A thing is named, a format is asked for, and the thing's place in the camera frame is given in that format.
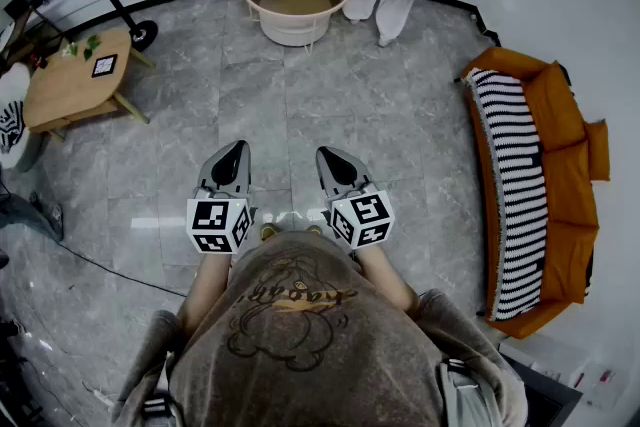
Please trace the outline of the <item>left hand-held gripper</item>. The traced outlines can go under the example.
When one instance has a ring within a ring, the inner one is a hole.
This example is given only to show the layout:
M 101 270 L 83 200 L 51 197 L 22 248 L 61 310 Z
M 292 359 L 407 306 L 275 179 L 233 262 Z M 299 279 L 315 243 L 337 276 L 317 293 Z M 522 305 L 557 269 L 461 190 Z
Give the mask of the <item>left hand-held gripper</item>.
M 238 254 L 255 216 L 248 142 L 229 143 L 211 156 L 200 170 L 198 186 L 187 200 L 190 241 L 201 254 Z

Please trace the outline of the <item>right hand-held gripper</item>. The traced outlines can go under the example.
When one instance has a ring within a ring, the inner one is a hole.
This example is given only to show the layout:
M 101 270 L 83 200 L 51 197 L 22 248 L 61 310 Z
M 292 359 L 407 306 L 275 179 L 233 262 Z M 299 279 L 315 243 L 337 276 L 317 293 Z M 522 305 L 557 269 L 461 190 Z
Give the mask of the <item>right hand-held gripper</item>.
M 395 214 L 386 190 L 353 155 L 329 146 L 316 151 L 316 167 L 327 195 L 327 220 L 337 239 L 361 249 L 388 239 Z

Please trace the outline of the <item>person's right forearm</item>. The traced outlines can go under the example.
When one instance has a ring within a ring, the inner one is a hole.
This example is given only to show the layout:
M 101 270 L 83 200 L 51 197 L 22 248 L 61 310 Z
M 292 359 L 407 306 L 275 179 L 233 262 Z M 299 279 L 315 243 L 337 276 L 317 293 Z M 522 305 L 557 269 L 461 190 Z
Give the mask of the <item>person's right forearm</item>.
M 363 276 L 395 307 L 412 315 L 419 306 L 419 297 L 389 261 L 380 245 L 370 245 L 355 251 Z

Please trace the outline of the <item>person's left forearm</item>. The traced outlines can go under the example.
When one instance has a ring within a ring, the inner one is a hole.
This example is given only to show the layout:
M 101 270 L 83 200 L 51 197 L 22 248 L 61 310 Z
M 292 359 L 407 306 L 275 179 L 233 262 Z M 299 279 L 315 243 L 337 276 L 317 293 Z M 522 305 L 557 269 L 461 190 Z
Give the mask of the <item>person's left forearm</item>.
M 177 314 L 181 331 L 186 338 L 195 333 L 209 310 L 225 292 L 230 268 L 230 255 L 206 254 L 203 257 Z

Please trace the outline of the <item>black and white striped blanket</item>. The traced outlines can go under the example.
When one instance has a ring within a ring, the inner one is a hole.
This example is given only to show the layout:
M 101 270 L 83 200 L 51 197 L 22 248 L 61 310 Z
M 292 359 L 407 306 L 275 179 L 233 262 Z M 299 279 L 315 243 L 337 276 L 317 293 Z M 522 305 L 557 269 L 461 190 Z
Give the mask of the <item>black and white striped blanket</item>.
M 497 285 L 490 318 L 507 321 L 540 302 L 548 223 L 542 143 L 519 79 L 474 68 L 465 84 L 487 140 L 497 193 Z

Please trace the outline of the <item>wooden side table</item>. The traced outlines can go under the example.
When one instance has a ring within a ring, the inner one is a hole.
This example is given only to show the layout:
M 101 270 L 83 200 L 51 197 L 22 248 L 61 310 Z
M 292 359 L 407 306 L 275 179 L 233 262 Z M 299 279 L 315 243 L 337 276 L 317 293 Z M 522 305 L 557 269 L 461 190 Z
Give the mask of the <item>wooden side table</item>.
M 132 48 L 129 32 L 124 28 L 111 28 L 97 33 L 100 46 L 85 61 L 85 38 L 76 44 L 74 54 L 62 50 L 47 59 L 47 66 L 33 74 L 24 101 L 24 119 L 34 133 L 49 133 L 83 119 L 116 112 L 120 107 L 143 123 L 149 119 L 122 93 L 121 84 L 130 58 L 153 68 L 155 62 Z M 92 78 L 97 58 L 117 55 L 114 73 Z

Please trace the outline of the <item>person's brown printed t-shirt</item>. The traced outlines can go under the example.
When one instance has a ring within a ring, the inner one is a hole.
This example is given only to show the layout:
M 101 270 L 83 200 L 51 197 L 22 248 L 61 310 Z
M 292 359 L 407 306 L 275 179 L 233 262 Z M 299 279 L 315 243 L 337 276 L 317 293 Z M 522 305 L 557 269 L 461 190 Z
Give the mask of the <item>person's brown printed t-shirt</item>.
M 186 338 L 150 322 L 115 427 L 525 427 L 525 387 L 441 291 L 408 315 L 323 234 L 278 232 L 238 260 Z

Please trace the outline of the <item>striped cushion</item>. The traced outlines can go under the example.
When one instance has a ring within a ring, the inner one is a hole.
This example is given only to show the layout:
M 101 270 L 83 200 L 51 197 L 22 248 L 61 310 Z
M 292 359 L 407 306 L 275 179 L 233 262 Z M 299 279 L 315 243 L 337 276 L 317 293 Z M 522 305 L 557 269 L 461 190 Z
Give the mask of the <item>striped cushion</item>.
M 0 110 L 0 154 L 8 154 L 16 146 L 25 129 L 24 104 L 11 101 Z

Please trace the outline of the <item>orange sofa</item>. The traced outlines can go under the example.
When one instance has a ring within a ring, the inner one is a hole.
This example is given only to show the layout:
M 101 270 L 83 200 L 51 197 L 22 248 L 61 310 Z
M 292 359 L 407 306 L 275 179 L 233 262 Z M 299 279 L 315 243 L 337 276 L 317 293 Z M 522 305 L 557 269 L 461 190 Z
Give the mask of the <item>orange sofa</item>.
M 497 193 L 490 175 L 487 140 L 465 84 L 474 68 L 495 70 L 520 80 L 542 143 L 542 169 L 548 204 L 546 252 L 540 302 L 507 321 L 493 321 L 491 306 L 497 285 Z M 517 339 L 526 338 L 589 294 L 595 241 L 599 232 L 593 191 L 596 181 L 610 178 L 606 122 L 587 122 L 578 106 L 566 69 L 558 62 L 491 47 L 462 71 L 483 179 L 488 263 L 485 321 Z

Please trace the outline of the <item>wooden shelf rack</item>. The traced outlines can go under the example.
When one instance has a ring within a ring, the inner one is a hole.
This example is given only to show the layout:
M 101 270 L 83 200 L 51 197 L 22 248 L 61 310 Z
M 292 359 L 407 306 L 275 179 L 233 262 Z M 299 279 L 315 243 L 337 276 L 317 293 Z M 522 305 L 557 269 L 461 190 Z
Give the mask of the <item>wooden shelf rack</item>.
M 7 44 L 0 50 L 0 74 L 7 72 L 15 63 L 34 68 L 33 57 L 47 58 L 65 42 L 64 32 L 30 5 L 16 19 Z

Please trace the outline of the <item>white cardboard box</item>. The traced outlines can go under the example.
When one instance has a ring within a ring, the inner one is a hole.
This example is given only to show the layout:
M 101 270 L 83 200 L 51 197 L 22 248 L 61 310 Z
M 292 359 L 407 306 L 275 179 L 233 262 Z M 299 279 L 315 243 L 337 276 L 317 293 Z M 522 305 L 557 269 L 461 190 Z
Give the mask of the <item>white cardboard box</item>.
M 597 409 L 612 410 L 629 383 L 624 371 L 599 361 L 584 349 L 545 335 L 508 337 L 499 343 L 498 350 L 503 356 L 577 390 L 583 403 Z

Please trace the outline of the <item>black case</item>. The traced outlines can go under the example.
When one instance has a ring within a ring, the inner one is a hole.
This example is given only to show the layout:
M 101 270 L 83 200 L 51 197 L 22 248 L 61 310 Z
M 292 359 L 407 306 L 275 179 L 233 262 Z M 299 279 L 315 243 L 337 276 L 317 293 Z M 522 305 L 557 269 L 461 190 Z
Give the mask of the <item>black case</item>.
M 508 356 L 504 359 L 524 382 L 528 403 L 525 427 L 562 427 L 580 402 L 582 393 Z

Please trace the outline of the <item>small framed marker card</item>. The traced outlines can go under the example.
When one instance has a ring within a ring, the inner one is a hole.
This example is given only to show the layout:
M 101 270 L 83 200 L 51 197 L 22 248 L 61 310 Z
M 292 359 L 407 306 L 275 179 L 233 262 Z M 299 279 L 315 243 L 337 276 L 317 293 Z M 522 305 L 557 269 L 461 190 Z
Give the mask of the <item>small framed marker card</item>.
M 96 59 L 92 71 L 92 78 L 103 77 L 114 73 L 117 62 L 117 55 L 99 57 Z

